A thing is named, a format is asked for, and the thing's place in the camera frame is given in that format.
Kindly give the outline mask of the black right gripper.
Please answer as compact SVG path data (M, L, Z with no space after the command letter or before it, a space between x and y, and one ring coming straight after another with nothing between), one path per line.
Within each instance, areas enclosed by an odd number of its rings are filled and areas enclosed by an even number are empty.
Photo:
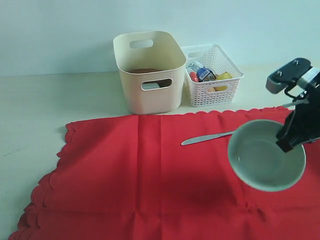
M292 100L295 110L285 118L276 134L276 144L283 152L320 139L320 85L317 90L312 94L303 91Z

